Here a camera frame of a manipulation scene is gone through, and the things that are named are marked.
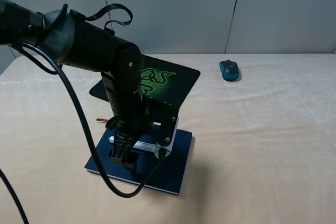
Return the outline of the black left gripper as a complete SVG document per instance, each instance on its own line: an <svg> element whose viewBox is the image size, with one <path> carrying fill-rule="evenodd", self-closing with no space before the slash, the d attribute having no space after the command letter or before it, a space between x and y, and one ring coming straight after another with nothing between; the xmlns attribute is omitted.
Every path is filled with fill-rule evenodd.
<svg viewBox="0 0 336 224"><path fill-rule="evenodd" d="M177 116L177 108L172 105L144 97L137 109L131 114L117 115L112 117L106 128L115 130L113 148L109 154L110 159L117 165L123 165L127 170L137 170L139 153L131 151L135 144L135 138L147 134L153 123L168 121Z"/></svg>

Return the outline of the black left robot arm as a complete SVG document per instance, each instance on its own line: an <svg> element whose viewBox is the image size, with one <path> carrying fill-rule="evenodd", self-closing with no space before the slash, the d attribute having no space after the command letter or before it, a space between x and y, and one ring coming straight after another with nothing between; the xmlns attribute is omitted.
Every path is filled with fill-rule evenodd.
<svg viewBox="0 0 336 224"><path fill-rule="evenodd" d="M93 24L115 9L125 10L125 6L110 4L85 16L64 5L60 11L43 14L1 0L1 44L21 53L25 47L39 50L60 65L101 73L113 111L107 123L114 131L111 159L128 167L136 161L132 147L150 130L155 122L152 112L161 103L141 90L145 57L138 46Z"/></svg>

